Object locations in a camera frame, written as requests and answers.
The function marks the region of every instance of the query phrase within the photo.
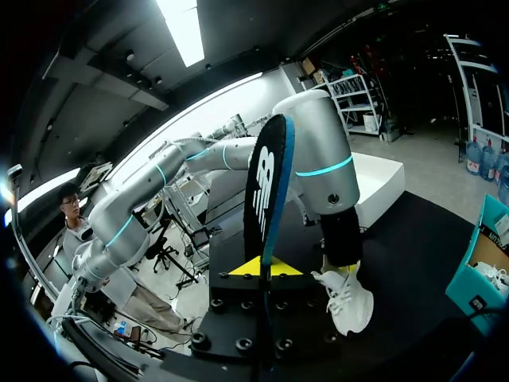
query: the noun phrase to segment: eyeglasses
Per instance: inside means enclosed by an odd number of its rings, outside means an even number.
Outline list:
[[[68,201],[63,201],[62,204],[63,205],[70,205],[70,204],[80,205],[80,199],[78,197],[73,197],[72,199],[69,199]]]

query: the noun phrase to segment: yellow triangle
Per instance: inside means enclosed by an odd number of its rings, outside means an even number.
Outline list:
[[[249,273],[253,276],[260,276],[260,256],[256,256],[254,259],[241,265],[229,273],[229,275],[242,276]],[[283,263],[280,259],[272,257],[272,264],[270,265],[270,274],[273,276],[279,276],[281,273],[286,273],[288,276],[302,275],[297,269],[291,267],[287,263]]]

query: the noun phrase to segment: man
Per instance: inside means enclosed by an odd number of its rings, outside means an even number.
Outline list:
[[[80,215],[78,189],[72,183],[65,183],[58,192],[60,210],[65,215],[64,252],[72,261],[76,249],[83,243],[95,239],[92,233],[84,238],[81,232],[89,228],[87,220]],[[186,327],[187,321],[178,317],[172,307],[161,300],[153,291],[142,285],[138,278],[125,267],[120,267],[101,288],[101,291],[132,318],[156,329],[162,335],[175,340],[173,336]]]

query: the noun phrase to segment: teal box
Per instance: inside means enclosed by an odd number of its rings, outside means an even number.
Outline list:
[[[502,309],[506,304],[505,298],[481,273],[468,265],[477,240],[481,234],[488,237],[493,243],[505,251],[507,246],[500,246],[499,237],[495,228],[497,222],[504,214],[509,215],[509,208],[497,201],[494,197],[486,195],[479,220],[474,228],[470,244],[461,264],[447,287],[445,293],[458,305],[465,314],[474,314],[477,311],[494,308]],[[491,327],[498,319],[498,314],[480,314],[472,319],[482,334],[488,335]]]

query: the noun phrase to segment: robotic arm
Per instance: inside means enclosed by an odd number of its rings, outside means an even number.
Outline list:
[[[276,105],[274,114],[278,113],[288,115],[295,123],[293,167],[312,209],[321,215],[329,261],[337,266],[352,264],[362,252],[360,239],[356,243],[359,223],[354,208],[359,187],[348,140],[329,94],[313,90],[294,95]],[[228,133],[215,131],[211,136]],[[208,147],[208,140],[199,136],[185,139],[179,146],[164,149],[120,189],[102,199],[89,216],[99,240],[73,267],[84,289],[98,290],[102,281],[119,267],[143,257],[150,238],[131,211],[167,185],[183,163],[191,172],[247,170],[255,143],[256,138],[237,138]],[[342,248],[350,243],[346,252],[352,259],[336,256],[332,250],[329,253],[338,240],[342,241]]]

